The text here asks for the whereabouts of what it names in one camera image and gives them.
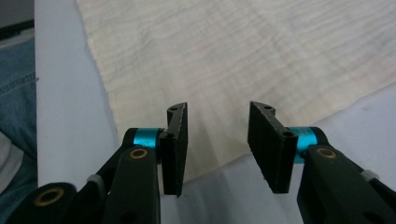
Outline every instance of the denim jeans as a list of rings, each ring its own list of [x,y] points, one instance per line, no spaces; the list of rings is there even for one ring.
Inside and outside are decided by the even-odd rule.
[[[35,40],[0,49],[0,132],[24,152],[0,195],[0,224],[37,188],[35,102]]]

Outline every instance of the white table surface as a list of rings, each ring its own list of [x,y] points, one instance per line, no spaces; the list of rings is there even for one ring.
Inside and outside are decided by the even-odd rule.
[[[80,189],[120,143],[74,0],[35,1],[35,47],[38,182],[69,182]],[[392,189],[394,96],[396,84],[314,124],[334,147],[378,173]],[[162,196],[162,221],[302,223],[296,202],[302,170],[302,165],[294,167],[289,194],[274,195],[253,157],[246,155],[186,183],[179,199]]]

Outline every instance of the gray fabric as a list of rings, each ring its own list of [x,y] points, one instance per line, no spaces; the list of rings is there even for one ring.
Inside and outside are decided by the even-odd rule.
[[[11,140],[0,133],[0,193],[11,182],[21,167],[23,151],[11,144]]]

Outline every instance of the screw hole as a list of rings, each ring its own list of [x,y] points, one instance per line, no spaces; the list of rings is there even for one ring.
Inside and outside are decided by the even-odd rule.
[[[137,214],[133,211],[128,211],[121,216],[120,221],[121,223],[134,223],[136,219]]]
[[[165,138],[173,138],[173,137],[175,137],[175,135],[172,133],[166,133],[164,137]]]
[[[287,137],[292,137],[293,133],[291,133],[291,132],[283,132],[283,135],[285,135]]]
[[[364,212],[363,213],[364,217],[369,220],[371,223],[374,224],[382,224],[385,223],[384,219],[382,219],[381,216],[377,215],[376,213],[372,213],[372,212]]]
[[[35,198],[35,205],[36,206],[47,206],[52,203],[56,203],[59,199],[64,196],[64,190],[61,188],[53,188],[53,189],[48,189],[42,193],[40,193],[36,198]]]

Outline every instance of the white cloth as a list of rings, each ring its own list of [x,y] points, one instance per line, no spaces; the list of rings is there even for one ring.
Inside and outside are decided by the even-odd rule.
[[[189,103],[185,180],[248,152],[250,100],[308,125],[396,80],[391,0],[77,2],[120,138]]]
[[[11,140],[0,133],[0,193],[3,192],[21,167],[23,151],[11,144]]]

